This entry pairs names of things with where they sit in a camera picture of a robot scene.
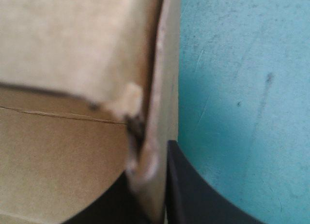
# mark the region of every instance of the black plastic object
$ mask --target black plastic object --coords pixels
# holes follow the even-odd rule
[[[169,224],[262,224],[208,185],[176,141],[168,142],[166,207]]]
[[[149,224],[128,189],[125,173],[85,210],[63,224]]]

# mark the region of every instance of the cardboard box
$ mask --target cardboard box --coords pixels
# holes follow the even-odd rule
[[[60,223],[123,170],[160,219],[166,141],[177,138],[179,1],[0,1],[0,223]],[[124,118],[90,108],[130,112],[116,102],[130,83],[143,90],[139,155]]]

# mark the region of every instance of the brown cardboard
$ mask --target brown cardboard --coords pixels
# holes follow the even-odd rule
[[[24,96],[16,100],[15,92],[2,88],[0,93],[0,223],[60,223],[101,195],[123,171],[125,124],[38,114],[31,109],[38,104],[28,97],[57,98],[18,91],[18,97]],[[72,107],[77,102],[65,104],[68,110],[84,111]]]
[[[0,82],[113,105],[147,101],[161,0],[0,0]]]
[[[6,159],[0,164],[0,223],[63,221],[115,181],[127,155],[126,125],[102,110],[91,111],[89,102],[76,98],[110,102],[130,82],[143,88],[149,110],[140,161],[132,170],[129,159],[127,175],[142,208],[158,222],[165,195],[166,142],[177,138],[180,0],[163,1],[158,28],[162,0],[53,0],[57,9],[64,9],[52,20],[47,13],[53,8],[44,6],[50,0],[15,0],[21,10],[9,15],[15,7],[10,1],[0,1],[8,7],[0,14],[5,19],[0,23],[5,26],[0,82],[75,97],[0,88],[0,160]],[[79,8],[94,13],[79,16]],[[21,12],[21,21],[12,14]],[[90,21],[100,12],[108,18],[93,25]],[[49,21],[27,25],[31,17]],[[88,26],[94,31],[88,33]],[[72,36],[63,35],[66,30]]]
[[[154,222],[162,217],[167,140],[176,140],[178,135],[179,13],[180,0],[163,0],[146,139],[136,168],[130,168],[135,165],[130,162],[127,168],[131,188]]]

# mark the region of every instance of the wall stain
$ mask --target wall stain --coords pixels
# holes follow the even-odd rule
[[[263,116],[263,112],[265,110],[268,94],[269,94],[270,88],[272,86],[274,77],[275,77],[275,75],[272,72],[268,73],[268,75],[266,77],[265,88],[264,88],[264,91],[263,91],[263,95],[262,95],[262,98],[261,98],[260,105],[259,105],[258,110],[257,110],[256,122],[254,124],[253,132],[252,132],[252,135],[251,135],[250,146],[253,145],[253,143],[254,143],[254,141],[256,139],[257,128],[258,128],[258,126],[260,124],[260,121],[261,121],[261,118]]]

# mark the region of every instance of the teal wall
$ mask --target teal wall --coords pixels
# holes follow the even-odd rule
[[[182,0],[179,143],[270,224],[310,224],[310,0]]]

